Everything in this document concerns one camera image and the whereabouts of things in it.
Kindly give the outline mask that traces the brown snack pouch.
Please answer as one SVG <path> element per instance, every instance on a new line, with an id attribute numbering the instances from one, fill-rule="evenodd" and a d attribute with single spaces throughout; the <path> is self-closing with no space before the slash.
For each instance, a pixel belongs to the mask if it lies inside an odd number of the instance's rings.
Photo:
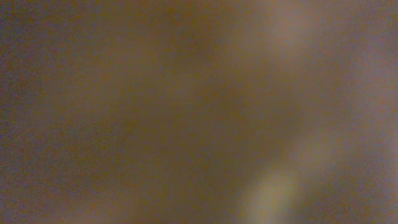
<path id="1" fill-rule="evenodd" d="M 2 223 L 396 223 L 396 1 L 2 1 Z"/>

